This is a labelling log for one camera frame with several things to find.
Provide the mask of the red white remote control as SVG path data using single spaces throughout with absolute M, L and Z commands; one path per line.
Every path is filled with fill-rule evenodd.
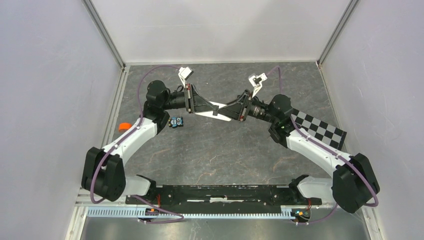
M 218 102 L 214 102 L 211 101 L 210 102 L 212 105 L 218 106 L 218 109 L 226 107 L 227 105 L 224 103 L 218 103 Z M 208 111 L 202 111 L 202 112 L 195 112 L 195 115 L 198 116 L 203 116 L 203 117 L 208 117 L 208 118 L 212 118 L 212 119 L 217 119 L 217 120 L 222 120 L 222 121 L 231 121 L 232 119 L 230 117 L 227 117 L 223 114 L 220 114 L 218 112 L 214 113 L 213 110 L 208 110 Z

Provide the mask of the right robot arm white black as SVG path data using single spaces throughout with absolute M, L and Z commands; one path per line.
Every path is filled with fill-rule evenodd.
M 378 207 L 380 186 L 369 158 L 323 143 L 298 126 L 292 117 L 293 111 L 291 99 L 284 94 L 277 94 L 270 103 L 264 103 L 245 91 L 219 107 L 216 113 L 240 122 L 247 117 L 269 122 L 268 132 L 275 143 L 303 155 L 331 176 L 332 198 L 346 212 Z

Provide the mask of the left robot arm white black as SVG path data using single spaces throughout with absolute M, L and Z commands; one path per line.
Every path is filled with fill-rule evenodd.
M 89 191 L 92 203 L 114 202 L 122 195 L 137 195 L 145 204 L 156 200 L 154 181 L 140 175 L 126 176 L 125 165 L 168 125 L 168 110 L 185 107 L 184 92 L 171 92 L 160 80 L 148 84 L 143 112 L 136 122 L 116 140 L 102 148 L 92 147 L 86 153 L 81 186 Z

